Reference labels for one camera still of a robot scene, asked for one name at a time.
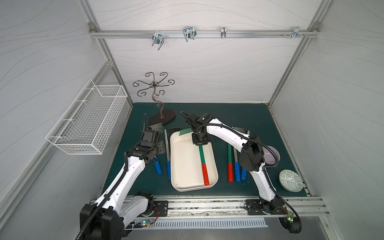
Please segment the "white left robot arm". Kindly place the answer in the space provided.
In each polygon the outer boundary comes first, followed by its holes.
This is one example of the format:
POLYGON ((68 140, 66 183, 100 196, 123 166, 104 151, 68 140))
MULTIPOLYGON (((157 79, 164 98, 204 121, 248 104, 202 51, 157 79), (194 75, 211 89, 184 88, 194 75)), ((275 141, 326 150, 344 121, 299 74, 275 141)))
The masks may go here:
POLYGON ((159 132, 145 129, 141 139, 124 153, 124 164, 113 182, 93 203, 80 212, 77 240, 120 240, 127 235, 127 226, 141 214, 150 215, 155 207, 152 194, 138 192, 124 205, 134 182, 155 157, 165 153, 159 132))

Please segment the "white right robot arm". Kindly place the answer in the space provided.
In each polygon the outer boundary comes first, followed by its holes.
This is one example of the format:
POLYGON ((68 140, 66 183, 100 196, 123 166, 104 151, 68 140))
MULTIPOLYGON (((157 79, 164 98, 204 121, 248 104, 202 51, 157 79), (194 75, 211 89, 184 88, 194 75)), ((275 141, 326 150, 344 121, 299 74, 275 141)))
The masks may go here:
POLYGON ((192 130, 194 145, 207 145, 212 137, 217 137, 240 153, 240 166, 252 175, 258 188, 261 210, 267 215, 272 214, 283 202, 267 172, 267 168, 274 168, 279 164, 276 153, 262 143, 257 135, 244 134, 209 114, 198 117, 181 111, 181 115, 192 130))

